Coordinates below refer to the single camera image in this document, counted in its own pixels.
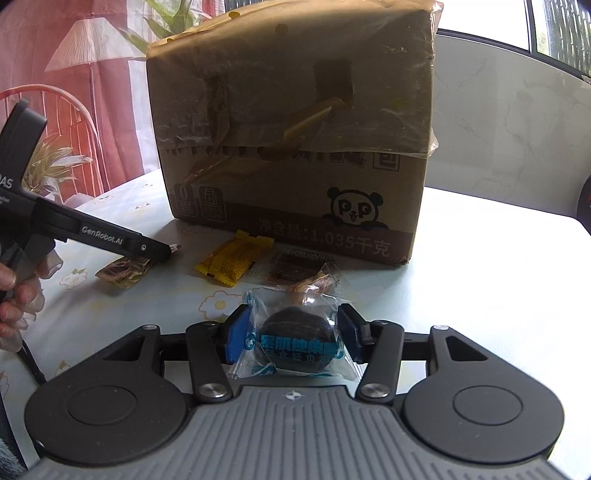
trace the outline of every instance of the lamp shade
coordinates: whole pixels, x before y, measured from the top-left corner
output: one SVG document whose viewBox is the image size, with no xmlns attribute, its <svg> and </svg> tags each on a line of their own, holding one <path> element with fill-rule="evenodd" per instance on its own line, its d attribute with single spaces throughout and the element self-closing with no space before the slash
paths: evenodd
<svg viewBox="0 0 591 480">
<path fill-rule="evenodd" d="M 101 60 L 141 58 L 144 55 L 126 41 L 105 17 L 77 20 L 61 41 L 45 68 L 60 70 Z"/>
</svg>

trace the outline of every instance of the table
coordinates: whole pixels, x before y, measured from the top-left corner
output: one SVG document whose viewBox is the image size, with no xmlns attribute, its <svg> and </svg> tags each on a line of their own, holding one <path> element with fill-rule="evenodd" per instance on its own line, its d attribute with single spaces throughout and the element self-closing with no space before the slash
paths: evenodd
<svg viewBox="0 0 591 480">
<path fill-rule="evenodd" d="M 59 244 L 64 267 L 43 282 L 46 306 L 24 332 L 48 379 L 137 326 L 157 323 L 163 333 L 173 333 L 221 319 L 252 287 L 224 288 L 194 271 L 195 263 L 232 234 L 173 219 L 160 171 L 79 209 L 183 247 L 124 291 L 95 277 L 117 255 L 71 241 Z M 551 461 L 577 480 L 591 474 L 584 343 L 591 236 L 576 220 L 425 189 L 408 265 L 339 263 L 350 284 L 347 295 L 366 319 L 393 320 L 411 332 L 450 325 L 551 388 L 566 412 Z M 35 384 L 14 355 L 2 352 L 0 362 L 0 391 L 31 465 L 37 457 L 22 415 Z M 405 365 L 399 391 L 424 376 L 418 363 Z M 189 379 L 177 385 L 187 391 Z"/>
</svg>

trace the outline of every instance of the white wall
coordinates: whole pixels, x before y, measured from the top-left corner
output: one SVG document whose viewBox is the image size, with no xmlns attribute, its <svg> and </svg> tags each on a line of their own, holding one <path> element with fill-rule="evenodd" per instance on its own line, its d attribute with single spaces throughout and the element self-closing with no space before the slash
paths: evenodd
<svg viewBox="0 0 591 480">
<path fill-rule="evenodd" d="M 430 187 L 574 216 L 591 175 L 591 85 L 538 60 L 437 36 Z"/>
</svg>

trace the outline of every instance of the dark round snack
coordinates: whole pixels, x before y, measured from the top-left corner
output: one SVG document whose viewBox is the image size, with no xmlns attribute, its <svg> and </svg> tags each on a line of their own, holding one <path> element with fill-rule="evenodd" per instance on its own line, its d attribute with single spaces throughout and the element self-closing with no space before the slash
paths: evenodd
<svg viewBox="0 0 591 480">
<path fill-rule="evenodd" d="M 319 315 L 287 307 L 271 315 L 257 334 L 255 354 L 259 362 L 276 368 L 318 373 L 338 351 L 332 325 Z"/>
</svg>

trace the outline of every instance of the human hand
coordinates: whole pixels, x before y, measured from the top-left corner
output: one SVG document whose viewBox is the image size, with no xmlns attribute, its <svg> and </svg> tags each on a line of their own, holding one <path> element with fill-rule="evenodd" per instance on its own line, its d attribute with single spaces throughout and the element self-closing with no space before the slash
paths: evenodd
<svg viewBox="0 0 591 480">
<path fill-rule="evenodd" d="M 37 266 L 35 273 L 18 285 L 15 285 L 15 273 L 6 265 L 0 264 L 0 290 L 14 289 L 14 296 L 0 303 L 0 337 L 12 338 L 17 330 L 28 328 L 27 322 L 35 321 L 37 313 L 45 305 L 39 279 L 51 278 L 63 263 L 59 255 L 52 251 Z"/>
</svg>

